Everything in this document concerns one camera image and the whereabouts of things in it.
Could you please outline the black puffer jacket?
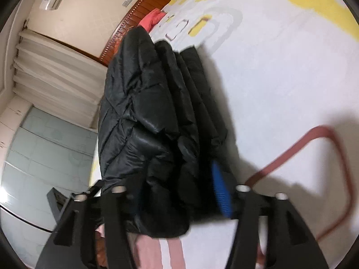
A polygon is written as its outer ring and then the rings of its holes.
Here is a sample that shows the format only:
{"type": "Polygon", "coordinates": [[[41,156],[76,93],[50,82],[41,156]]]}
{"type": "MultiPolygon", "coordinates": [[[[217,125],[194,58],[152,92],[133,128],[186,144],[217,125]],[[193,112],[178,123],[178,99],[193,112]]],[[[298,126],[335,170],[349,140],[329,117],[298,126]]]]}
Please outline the black puffer jacket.
{"type": "Polygon", "coordinates": [[[227,135],[197,50],[129,30],[108,66],[98,134],[102,191],[127,189],[128,230],[178,237],[222,214],[236,185],[227,135]]]}

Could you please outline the beige window curtain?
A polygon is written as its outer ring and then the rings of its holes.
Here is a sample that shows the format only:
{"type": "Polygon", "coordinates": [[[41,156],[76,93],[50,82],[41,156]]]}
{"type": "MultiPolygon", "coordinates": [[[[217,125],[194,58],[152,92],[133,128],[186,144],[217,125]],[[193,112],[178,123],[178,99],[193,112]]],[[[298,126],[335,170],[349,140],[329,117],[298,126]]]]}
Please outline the beige window curtain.
{"type": "Polygon", "coordinates": [[[85,129],[96,129],[107,67],[31,30],[19,33],[14,93],[85,129]]]}

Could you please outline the patterned white bed sheet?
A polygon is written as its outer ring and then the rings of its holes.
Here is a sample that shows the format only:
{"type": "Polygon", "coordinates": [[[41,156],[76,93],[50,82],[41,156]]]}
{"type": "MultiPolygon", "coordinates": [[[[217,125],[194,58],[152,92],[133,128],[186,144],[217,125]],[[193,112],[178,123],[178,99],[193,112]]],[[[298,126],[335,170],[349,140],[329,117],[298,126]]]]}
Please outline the patterned white bed sheet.
{"type": "Polygon", "coordinates": [[[358,267],[358,22],[345,0],[171,0],[153,41],[194,46],[231,169],[288,195],[330,268],[358,267]]]}

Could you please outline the coral red pillow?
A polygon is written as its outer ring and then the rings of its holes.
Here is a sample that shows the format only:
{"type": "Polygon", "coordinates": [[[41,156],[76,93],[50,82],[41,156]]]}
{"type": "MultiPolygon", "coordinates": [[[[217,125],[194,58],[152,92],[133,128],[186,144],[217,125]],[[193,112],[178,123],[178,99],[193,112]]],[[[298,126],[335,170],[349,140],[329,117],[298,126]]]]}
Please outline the coral red pillow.
{"type": "Polygon", "coordinates": [[[166,16],[166,12],[159,10],[158,8],[153,9],[150,13],[148,13],[141,21],[138,26],[143,27],[147,33],[149,33],[154,26],[157,25],[162,18],[166,16]]]}

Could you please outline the brown wooden headboard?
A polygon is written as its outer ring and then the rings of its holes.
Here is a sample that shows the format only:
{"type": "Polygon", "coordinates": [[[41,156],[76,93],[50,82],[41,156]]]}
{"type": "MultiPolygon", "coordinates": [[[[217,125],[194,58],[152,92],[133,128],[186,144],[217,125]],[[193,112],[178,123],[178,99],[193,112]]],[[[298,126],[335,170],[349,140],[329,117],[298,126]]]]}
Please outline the brown wooden headboard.
{"type": "Polygon", "coordinates": [[[123,36],[131,28],[136,27],[153,9],[161,10],[170,1],[171,0],[137,0],[113,31],[99,57],[99,61],[104,66],[108,66],[114,56],[115,46],[122,41],[123,36]]]}

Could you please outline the grey wall switch panel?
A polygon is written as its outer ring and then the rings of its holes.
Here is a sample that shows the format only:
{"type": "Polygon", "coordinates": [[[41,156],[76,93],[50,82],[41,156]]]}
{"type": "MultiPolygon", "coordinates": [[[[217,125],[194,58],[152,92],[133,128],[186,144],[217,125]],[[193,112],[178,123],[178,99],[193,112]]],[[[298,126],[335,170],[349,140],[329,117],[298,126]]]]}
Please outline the grey wall switch panel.
{"type": "Polygon", "coordinates": [[[122,3],[122,5],[123,5],[124,7],[128,7],[128,6],[132,3],[132,1],[133,1],[133,0],[125,0],[125,1],[122,3]]]}

